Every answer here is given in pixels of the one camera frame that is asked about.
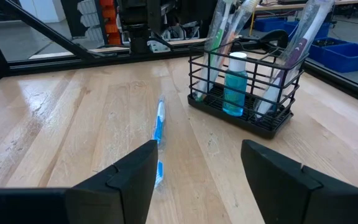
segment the blue crate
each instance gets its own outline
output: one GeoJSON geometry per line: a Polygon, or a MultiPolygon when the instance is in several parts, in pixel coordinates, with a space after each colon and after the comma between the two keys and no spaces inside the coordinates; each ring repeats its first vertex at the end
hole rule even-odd
{"type": "Polygon", "coordinates": [[[337,72],[358,71],[358,44],[348,43],[325,48],[323,65],[337,72]]]}
{"type": "MultiPolygon", "coordinates": [[[[343,40],[337,40],[337,39],[334,39],[334,38],[330,38],[330,37],[327,37],[327,38],[319,38],[319,39],[315,39],[314,41],[317,41],[317,40],[331,40],[333,41],[335,44],[339,45],[339,44],[347,44],[346,41],[343,41],[343,40]]],[[[311,45],[310,46],[310,49],[309,49],[309,58],[315,60],[316,62],[319,62],[319,63],[324,63],[324,52],[325,52],[325,48],[326,47],[319,47],[317,45],[311,45]]]]}
{"type": "Polygon", "coordinates": [[[287,20],[284,18],[256,19],[254,22],[254,29],[262,32],[284,29],[284,23],[286,21],[287,20]]]}
{"type": "MultiPolygon", "coordinates": [[[[298,23],[299,23],[298,21],[284,23],[283,29],[287,32],[288,35],[292,33],[292,35],[289,36],[288,40],[291,40],[292,37],[295,35],[296,31],[293,33],[293,30],[296,28],[296,25],[298,25],[298,23]]],[[[320,30],[317,32],[315,39],[327,37],[329,32],[329,25],[330,25],[329,22],[323,23],[320,27],[320,30]]]]}

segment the orange component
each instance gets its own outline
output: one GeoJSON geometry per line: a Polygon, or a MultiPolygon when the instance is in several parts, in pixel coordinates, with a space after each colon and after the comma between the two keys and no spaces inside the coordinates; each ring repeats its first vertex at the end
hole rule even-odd
{"type": "Polygon", "coordinates": [[[103,9],[102,15],[103,15],[104,18],[115,19],[116,18],[116,11],[114,10],[113,7],[106,7],[106,8],[103,9]]]}
{"type": "Polygon", "coordinates": [[[105,28],[106,28],[106,33],[107,34],[112,34],[112,33],[116,33],[118,32],[118,28],[117,28],[117,25],[115,23],[115,21],[109,21],[106,23],[105,25],[105,28]]]}
{"type": "Polygon", "coordinates": [[[101,6],[113,6],[114,0],[100,0],[101,6]]]}
{"type": "Polygon", "coordinates": [[[119,33],[112,33],[109,35],[109,44],[121,44],[119,33]]]}

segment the mouthwash bottle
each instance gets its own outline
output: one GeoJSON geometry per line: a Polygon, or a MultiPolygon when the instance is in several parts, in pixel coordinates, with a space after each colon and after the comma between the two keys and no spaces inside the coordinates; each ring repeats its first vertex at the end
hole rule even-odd
{"type": "MultiPolygon", "coordinates": [[[[233,52],[230,54],[230,56],[237,58],[247,58],[247,54],[242,52],[233,52]]],[[[246,62],[230,58],[228,70],[235,72],[239,75],[239,77],[227,73],[224,78],[224,85],[235,90],[246,91],[248,78],[246,72],[246,62]]],[[[240,106],[244,106],[246,96],[245,94],[225,88],[224,99],[236,103],[240,106]]],[[[242,116],[243,107],[238,107],[232,105],[231,103],[223,102],[223,111],[232,116],[242,116]]]]}

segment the wooden table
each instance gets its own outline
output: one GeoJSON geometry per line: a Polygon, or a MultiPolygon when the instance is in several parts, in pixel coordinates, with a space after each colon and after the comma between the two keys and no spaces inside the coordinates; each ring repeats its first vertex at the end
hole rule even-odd
{"type": "Polygon", "coordinates": [[[252,139],[358,186],[358,100],[304,74],[295,116],[261,139],[190,107],[188,58],[0,80],[0,187],[73,186],[150,138],[165,95],[161,159],[147,223],[263,223],[241,163],[252,139]]]}

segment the wire caddy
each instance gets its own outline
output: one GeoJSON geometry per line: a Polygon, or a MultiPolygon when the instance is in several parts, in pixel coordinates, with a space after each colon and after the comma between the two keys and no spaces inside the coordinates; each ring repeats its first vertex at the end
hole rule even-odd
{"type": "Polygon", "coordinates": [[[241,127],[243,129],[246,129],[254,134],[257,134],[263,138],[272,139],[276,133],[281,130],[281,128],[284,126],[284,124],[293,116],[293,113],[291,112],[291,106],[295,102],[295,92],[297,89],[299,89],[299,79],[301,74],[303,73],[303,69],[300,67],[300,69],[297,71],[297,74],[293,76],[293,78],[285,83],[281,82],[279,85],[274,85],[269,82],[272,75],[276,74],[277,70],[283,70],[284,76],[283,80],[286,80],[288,72],[299,65],[300,63],[303,63],[305,59],[307,58],[308,54],[306,54],[304,57],[300,58],[293,66],[291,67],[285,67],[284,65],[279,65],[277,63],[278,56],[282,53],[284,48],[277,47],[276,45],[271,44],[270,42],[261,42],[260,39],[253,39],[249,40],[247,42],[239,42],[234,41],[230,44],[232,44],[232,51],[244,51],[247,54],[248,57],[245,59],[238,59],[231,57],[229,55],[223,55],[216,53],[216,49],[220,47],[224,47],[225,45],[222,45],[212,51],[204,50],[200,45],[203,45],[203,42],[200,42],[198,44],[192,45],[190,48],[190,94],[188,95],[188,103],[189,105],[204,111],[208,114],[211,114],[217,118],[221,118],[229,123],[232,123],[238,127],[241,127]],[[197,59],[202,58],[204,56],[204,53],[208,54],[208,61],[211,58],[211,55],[219,55],[224,57],[225,64],[223,65],[223,69],[211,67],[208,65],[204,65],[202,62],[197,62],[197,59]],[[254,55],[259,55],[260,58],[254,58],[254,55]],[[247,67],[246,72],[248,77],[247,79],[247,89],[246,91],[239,91],[235,88],[231,88],[229,86],[226,86],[219,82],[213,82],[209,80],[209,76],[211,73],[211,70],[217,70],[219,72],[218,77],[224,78],[224,75],[226,73],[238,76],[234,72],[226,71],[228,58],[234,58],[237,60],[243,60],[246,61],[247,67]],[[201,78],[199,75],[200,71],[203,68],[208,69],[208,79],[201,78]],[[264,72],[261,73],[261,70],[270,70],[270,72],[264,72]],[[212,89],[207,91],[202,91],[197,89],[197,83],[198,82],[207,82],[213,84],[212,89]],[[265,98],[263,98],[264,90],[266,90],[268,87],[275,87],[279,90],[279,96],[277,101],[270,101],[265,98]],[[231,101],[227,101],[224,99],[224,89],[230,89],[233,91],[236,91],[238,93],[241,93],[245,95],[245,104],[237,105],[235,103],[232,103],[231,101]],[[201,92],[204,94],[205,98],[202,101],[196,101],[193,97],[194,92],[201,92]],[[262,100],[266,101],[272,104],[271,109],[266,113],[262,114],[255,110],[254,104],[256,100],[262,100]],[[244,108],[242,116],[235,117],[231,116],[223,111],[223,102],[231,103],[232,105],[240,106],[244,108]],[[255,115],[259,114],[262,117],[256,120],[255,115]]]}

